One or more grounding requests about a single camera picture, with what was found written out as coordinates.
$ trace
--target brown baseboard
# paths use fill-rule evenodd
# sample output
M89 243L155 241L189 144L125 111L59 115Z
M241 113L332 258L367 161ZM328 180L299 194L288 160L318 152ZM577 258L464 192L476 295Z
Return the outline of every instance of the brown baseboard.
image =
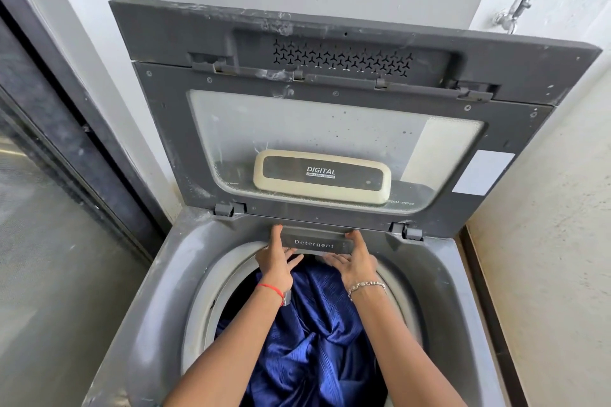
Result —
M511 405L512 407L528 407L522 384L517 376L516 366L509 353L507 341L503 335L499 318L494 310L493 300L490 297L484 274L481 271L480 261L475 252L475 246L467 226L462 228L459 237Z

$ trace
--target person's right arm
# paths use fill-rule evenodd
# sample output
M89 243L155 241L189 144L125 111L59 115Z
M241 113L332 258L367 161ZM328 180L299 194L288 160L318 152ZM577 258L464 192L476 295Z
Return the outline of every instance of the person's right arm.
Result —
M327 264L340 271L346 289L359 282L378 280L378 262L369 254L361 233L353 231L346 237L355 242L352 255L327 254ZM466 407L409 332L382 287L359 287L352 293L352 300L395 407Z

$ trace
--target glass lid window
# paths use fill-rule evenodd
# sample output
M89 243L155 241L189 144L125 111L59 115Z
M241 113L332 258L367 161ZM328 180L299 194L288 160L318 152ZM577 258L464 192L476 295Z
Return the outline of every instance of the glass lid window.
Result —
M434 199L483 123L192 90L216 183L229 193L385 213Z

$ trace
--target silver bracelet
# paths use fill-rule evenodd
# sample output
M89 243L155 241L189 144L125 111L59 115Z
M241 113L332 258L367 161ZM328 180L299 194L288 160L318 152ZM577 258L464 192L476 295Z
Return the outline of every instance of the silver bracelet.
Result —
M356 290L358 290L361 287L367 287L369 285L377 285L379 287L382 287L384 289L386 289L386 285L384 285L382 282L359 282L356 285L352 285L350 287L350 289L348 290L348 298L350 298L350 301L352 301L352 293L355 292Z

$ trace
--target gray lid frame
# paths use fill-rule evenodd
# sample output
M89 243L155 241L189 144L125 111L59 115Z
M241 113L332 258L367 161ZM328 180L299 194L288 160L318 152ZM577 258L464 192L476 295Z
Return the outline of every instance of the gray lid frame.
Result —
M453 237L484 200L485 196L452 192L477 150L519 155L554 105L600 54L599 48L578 42L345 18L149 0L113 0L111 8L188 205L213 209L217 204L242 203L254 215L379 231L388 231L392 223L406 223L430 237ZM236 65L240 54L245 54L243 47L236 46L236 33L262 39L260 46L257 41L249 46L251 63L256 61L257 48L267 48L264 42L270 36L349 39L376 48L415 48L424 56L442 52L451 58L439 70L441 87L433 87L431 78L413 76L411 71L413 78L380 90L375 88L376 79L393 77L310 74L309 81L296 80L298 67L276 65L280 75L262 72L271 63L263 54L261 66L240 69ZM464 91L465 86L476 93L469 97L451 88ZM424 210L391 215L288 203L230 194L217 185L189 106L187 92L192 89L474 119L485 126Z

